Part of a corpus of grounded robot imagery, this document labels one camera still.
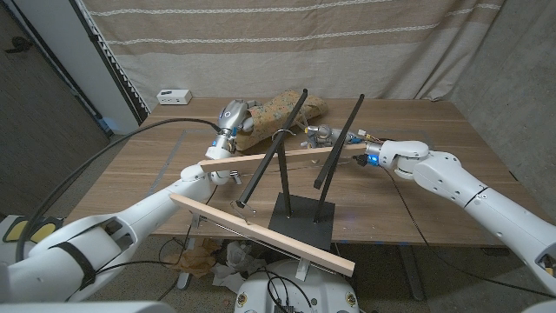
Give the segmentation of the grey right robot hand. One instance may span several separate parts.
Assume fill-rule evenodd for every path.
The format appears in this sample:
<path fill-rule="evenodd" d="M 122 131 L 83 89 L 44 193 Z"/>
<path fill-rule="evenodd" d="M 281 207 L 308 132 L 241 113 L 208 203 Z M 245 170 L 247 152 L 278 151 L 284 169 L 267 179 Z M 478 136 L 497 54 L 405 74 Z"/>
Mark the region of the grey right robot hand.
<path fill-rule="evenodd" d="M 308 139 L 305 142 L 302 142 L 301 146 L 307 147 L 308 149 L 333 147 L 341 134 L 341 129 L 331 128 L 327 124 L 304 126 L 303 124 L 298 123 L 298 126 L 308 136 Z M 344 144 L 352 145 L 359 143 L 383 144 L 384 140 L 373 137 L 366 131 L 362 131 L 362 134 L 357 135 L 349 130 L 346 134 Z"/>

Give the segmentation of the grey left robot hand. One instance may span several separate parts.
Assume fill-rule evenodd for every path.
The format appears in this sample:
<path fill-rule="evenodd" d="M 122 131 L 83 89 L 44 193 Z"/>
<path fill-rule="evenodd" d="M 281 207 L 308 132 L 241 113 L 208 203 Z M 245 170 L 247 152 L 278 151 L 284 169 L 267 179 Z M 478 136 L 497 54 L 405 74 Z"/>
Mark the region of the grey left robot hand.
<path fill-rule="evenodd" d="M 254 127 L 254 119 L 249 109 L 260 106 L 256 100 L 244 101 L 235 99 L 231 101 L 218 117 L 218 127 L 221 129 L 213 146 L 235 153 L 235 136 L 239 130 L 250 132 Z"/>

